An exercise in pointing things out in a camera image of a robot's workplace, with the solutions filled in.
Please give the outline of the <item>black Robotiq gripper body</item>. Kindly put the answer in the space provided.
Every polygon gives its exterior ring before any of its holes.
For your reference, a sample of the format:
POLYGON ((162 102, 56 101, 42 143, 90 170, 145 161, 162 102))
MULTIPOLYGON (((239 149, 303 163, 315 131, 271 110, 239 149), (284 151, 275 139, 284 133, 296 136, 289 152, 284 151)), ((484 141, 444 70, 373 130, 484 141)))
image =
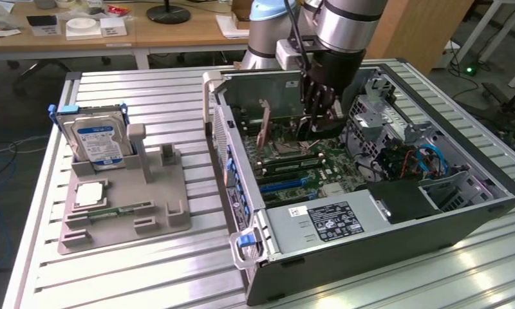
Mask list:
POLYGON ((341 53, 333 50, 319 51, 312 55, 307 81, 311 86, 332 89, 341 96, 349 86, 364 59, 365 50, 341 53))

